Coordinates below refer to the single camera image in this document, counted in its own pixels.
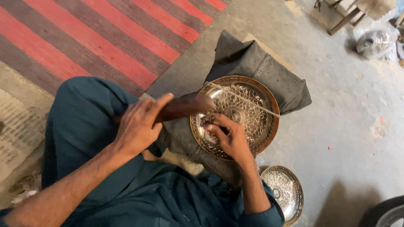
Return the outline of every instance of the brass bowl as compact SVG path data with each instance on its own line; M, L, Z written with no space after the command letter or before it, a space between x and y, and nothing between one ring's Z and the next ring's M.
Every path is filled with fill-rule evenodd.
M303 189L299 180L288 168L283 166L268 167L262 174L261 179L274 192L285 216L285 225L292 226L303 211Z
M246 76L225 76L212 81L214 84L231 88L231 91L259 106L279 114L278 104L272 93L260 82ZM274 139L279 126L279 118L250 103L237 98L227 91L206 85L198 96L213 99L216 109L213 113L224 114L235 122L244 125L250 150L255 157ZM217 137L203 129L206 116L211 112L196 113L190 116L191 130L196 141L209 154L233 161L220 147Z

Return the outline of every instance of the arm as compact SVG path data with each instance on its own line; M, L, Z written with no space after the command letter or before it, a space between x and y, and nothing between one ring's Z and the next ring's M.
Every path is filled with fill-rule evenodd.
M244 126L233 122L223 114L214 114L213 124L206 125L205 130L215 133L224 152L238 164L243 181L244 213L256 214L267 211L271 203L265 193L258 174L257 164L250 151ZM220 127L229 131L226 135Z
M79 203L108 175L153 143L162 128L154 124L158 112L173 98L164 95L130 105L124 114L117 137L86 164L8 213L10 226L60 226Z

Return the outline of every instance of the wooden stool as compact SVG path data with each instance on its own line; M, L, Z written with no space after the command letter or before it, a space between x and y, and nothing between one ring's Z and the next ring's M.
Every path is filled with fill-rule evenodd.
M334 6L341 1L342 0L338 0L336 3L331 4L330 6ZM368 15L375 21L380 19L396 6L396 0L357 0L354 2L354 4L357 7L346 17L344 17L344 19L342 19L335 27L328 31L330 35L334 35L361 11L363 12L363 15L353 24L354 26L357 25L365 17L365 15Z

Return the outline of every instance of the tire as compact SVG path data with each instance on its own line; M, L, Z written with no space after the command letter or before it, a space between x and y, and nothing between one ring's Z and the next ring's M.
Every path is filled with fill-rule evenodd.
M376 225L378 225L378 227L385 226L385 220L391 219L397 212L404 214L404 195L386 200L371 208L363 215L358 227L376 227Z

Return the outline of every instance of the red striped rug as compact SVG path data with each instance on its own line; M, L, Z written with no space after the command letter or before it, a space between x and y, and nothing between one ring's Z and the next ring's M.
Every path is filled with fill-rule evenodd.
M0 61L55 95L74 76L139 96L231 0L0 0Z

